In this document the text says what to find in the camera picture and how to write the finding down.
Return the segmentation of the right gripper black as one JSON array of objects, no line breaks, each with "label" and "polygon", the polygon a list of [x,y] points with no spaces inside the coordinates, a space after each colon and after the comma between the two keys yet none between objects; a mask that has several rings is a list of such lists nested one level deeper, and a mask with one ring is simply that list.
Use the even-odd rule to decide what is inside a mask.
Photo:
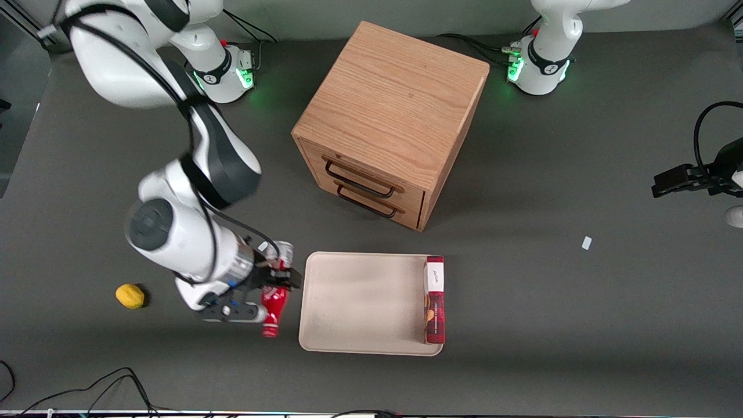
[{"label": "right gripper black", "polygon": [[248,276],[248,292],[262,290],[262,297],[273,297],[273,288],[301,289],[302,283],[302,274],[286,270],[283,260],[258,260]]}]

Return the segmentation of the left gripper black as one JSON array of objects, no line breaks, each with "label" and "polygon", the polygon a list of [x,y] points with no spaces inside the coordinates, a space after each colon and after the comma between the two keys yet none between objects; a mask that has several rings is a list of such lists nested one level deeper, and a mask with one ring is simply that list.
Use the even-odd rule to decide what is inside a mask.
[{"label": "left gripper black", "polygon": [[680,191],[707,190],[710,196],[727,194],[741,197],[742,190],[733,180],[733,175],[741,169],[742,139],[738,138],[717,152],[712,163],[704,164],[701,159],[699,140],[693,140],[693,150],[698,164],[698,175],[695,182],[695,167],[679,165],[653,177],[653,198],[660,198],[669,193]]}]

